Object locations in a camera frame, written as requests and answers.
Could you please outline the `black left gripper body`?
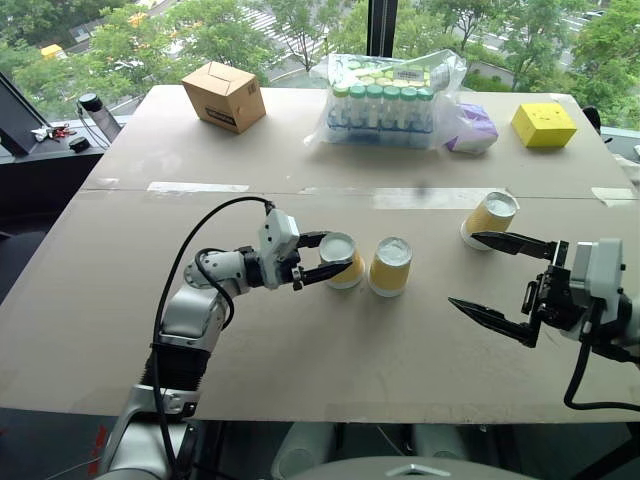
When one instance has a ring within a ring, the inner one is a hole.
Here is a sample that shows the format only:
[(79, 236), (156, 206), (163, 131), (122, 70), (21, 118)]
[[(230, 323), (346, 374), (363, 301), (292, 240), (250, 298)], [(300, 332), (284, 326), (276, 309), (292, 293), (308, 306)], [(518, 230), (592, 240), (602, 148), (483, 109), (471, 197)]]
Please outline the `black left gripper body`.
[(299, 251), (295, 249), (287, 257), (287, 264), (290, 270), (291, 284), (294, 291), (299, 291), (303, 288), (303, 272), (304, 268), (300, 264), (301, 258)]

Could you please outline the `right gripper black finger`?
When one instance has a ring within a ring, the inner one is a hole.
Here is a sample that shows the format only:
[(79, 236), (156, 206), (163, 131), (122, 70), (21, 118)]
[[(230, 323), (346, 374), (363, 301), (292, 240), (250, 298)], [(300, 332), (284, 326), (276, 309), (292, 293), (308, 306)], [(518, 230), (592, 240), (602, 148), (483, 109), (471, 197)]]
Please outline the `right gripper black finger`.
[(538, 328), (530, 323), (515, 323), (507, 320), (503, 313), (481, 304), (449, 297), (448, 301), (477, 324), (534, 348), (538, 339)]
[(475, 232), (471, 234), (471, 238), (493, 250), (537, 259), (552, 260), (557, 248), (556, 242), (545, 242), (512, 232)]

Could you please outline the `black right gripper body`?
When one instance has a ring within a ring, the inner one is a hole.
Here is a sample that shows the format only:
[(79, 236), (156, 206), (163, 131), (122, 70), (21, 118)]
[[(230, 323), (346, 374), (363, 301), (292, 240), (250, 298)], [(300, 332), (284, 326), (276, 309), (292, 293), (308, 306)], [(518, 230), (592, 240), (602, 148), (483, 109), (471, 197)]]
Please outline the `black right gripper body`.
[(570, 271), (564, 268), (569, 243), (566, 241), (527, 242), (522, 253), (548, 260), (546, 270), (527, 284), (522, 313), (528, 316), (524, 346), (535, 346), (542, 324), (569, 331), (578, 322), (583, 309), (577, 306), (569, 286)]

